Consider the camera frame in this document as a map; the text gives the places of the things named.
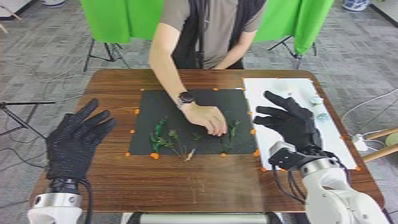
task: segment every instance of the white robotic arm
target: white robotic arm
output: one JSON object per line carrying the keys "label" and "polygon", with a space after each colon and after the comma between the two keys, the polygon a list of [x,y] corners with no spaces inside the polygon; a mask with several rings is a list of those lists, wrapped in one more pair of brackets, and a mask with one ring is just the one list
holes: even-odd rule
{"label": "white robotic arm", "polygon": [[310,224],[388,224],[372,198],[349,187],[344,170],[332,158],[303,155],[293,145],[277,142],[269,161],[301,173]]}
{"label": "white robotic arm", "polygon": [[30,224],[76,224],[81,215],[81,196],[70,193],[47,193],[35,196],[28,210]]}

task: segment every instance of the person's hand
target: person's hand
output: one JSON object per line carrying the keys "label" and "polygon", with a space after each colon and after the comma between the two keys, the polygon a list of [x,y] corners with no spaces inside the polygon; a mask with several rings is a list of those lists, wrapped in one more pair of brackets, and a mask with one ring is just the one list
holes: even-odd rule
{"label": "person's hand", "polygon": [[294,145],[298,152],[312,154],[321,149],[319,131],[314,127],[312,112],[300,107],[293,98],[284,99],[269,91],[264,92],[264,98],[282,107],[257,107],[257,113],[269,115],[255,117],[253,124],[261,124],[273,129],[284,137],[284,141]]}
{"label": "person's hand", "polygon": [[186,120],[207,129],[207,134],[221,136],[227,133],[227,122],[216,107],[198,106],[195,103],[181,106]]}
{"label": "person's hand", "polygon": [[85,179],[95,147],[115,126],[113,118],[106,120],[110,116],[106,110],[88,118],[95,108],[97,99],[92,99],[76,114],[65,114],[58,127],[46,138],[47,179]]}

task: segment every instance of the person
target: person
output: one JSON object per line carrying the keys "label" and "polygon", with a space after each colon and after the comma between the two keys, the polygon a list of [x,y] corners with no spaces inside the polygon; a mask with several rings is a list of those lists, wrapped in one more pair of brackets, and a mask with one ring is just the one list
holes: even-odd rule
{"label": "person", "polygon": [[[200,106],[186,91],[177,69],[241,69],[241,57],[262,21],[264,0],[165,0],[163,15],[152,37],[149,65],[170,99],[191,124],[220,136],[227,123],[214,106]],[[198,28],[202,13],[202,45]]]}

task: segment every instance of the fingers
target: fingers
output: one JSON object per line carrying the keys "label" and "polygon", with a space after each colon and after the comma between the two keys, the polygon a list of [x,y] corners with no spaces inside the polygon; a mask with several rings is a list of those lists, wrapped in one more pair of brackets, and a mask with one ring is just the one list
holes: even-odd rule
{"label": "fingers", "polygon": [[95,127],[88,130],[83,140],[92,143],[95,140],[102,140],[110,131],[113,130],[115,127],[115,119],[108,119]]}
{"label": "fingers", "polygon": [[92,129],[92,127],[104,121],[104,119],[110,116],[110,112],[108,110],[104,110],[99,114],[95,114],[95,116],[90,117],[90,119],[86,119],[78,127],[78,130],[72,134],[74,138],[79,138],[85,133],[88,132],[88,130]]}
{"label": "fingers", "polygon": [[216,124],[218,124],[216,135],[220,136],[221,134],[227,133],[227,121],[225,121],[225,117],[221,115],[221,112],[220,112],[218,108],[214,108],[214,116],[213,116],[213,118],[216,119]]}
{"label": "fingers", "polygon": [[277,130],[280,124],[282,124],[282,120],[275,117],[253,117],[253,124],[262,125],[266,128]]}
{"label": "fingers", "polygon": [[90,116],[90,113],[94,112],[97,105],[99,105],[97,99],[92,99],[90,102],[85,104],[83,108],[79,109],[79,111],[74,113],[72,122],[76,124],[79,124],[86,119],[86,117]]}
{"label": "fingers", "polygon": [[216,117],[213,117],[209,119],[209,123],[213,125],[213,133],[211,133],[211,135],[220,136],[221,135],[221,129],[223,129],[223,127],[221,127],[221,122],[220,122],[220,120],[218,120]]}
{"label": "fingers", "polygon": [[275,95],[268,90],[264,91],[264,98],[269,100],[269,102],[284,108],[285,106],[285,99]]}
{"label": "fingers", "polygon": [[213,124],[211,124],[209,120],[205,120],[200,125],[207,129],[207,134],[213,135],[213,133],[214,133],[214,127],[213,127]]}
{"label": "fingers", "polygon": [[282,120],[287,120],[287,118],[291,117],[289,113],[273,107],[257,107],[255,112],[264,115],[269,115],[271,117],[277,117]]}

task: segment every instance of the person's arm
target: person's arm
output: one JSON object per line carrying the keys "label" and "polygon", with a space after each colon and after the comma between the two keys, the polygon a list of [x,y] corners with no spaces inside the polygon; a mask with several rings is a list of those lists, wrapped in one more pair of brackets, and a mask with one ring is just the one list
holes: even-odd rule
{"label": "person's arm", "polygon": [[[159,23],[152,37],[152,46],[149,53],[149,65],[158,77],[173,103],[177,104],[179,94],[186,91],[182,86],[175,64],[172,61],[172,51],[177,44],[181,32],[177,29]],[[182,104],[181,111],[191,124],[207,129],[207,134],[221,135],[227,132],[225,118],[216,107],[198,106],[195,103]]]}
{"label": "person's arm", "polygon": [[179,34],[181,32],[170,25],[163,23],[158,24],[149,53],[150,69],[173,103],[177,103],[179,93],[186,91],[170,57]]}
{"label": "person's arm", "polygon": [[225,69],[234,64],[234,62],[239,60],[239,58],[243,57],[246,49],[252,45],[255,32],[257,31],[241,33],[237,44],[234,45],[232,49],[229,50],[227,56],[221,59],[220,64],[213,67],[213,69]]}

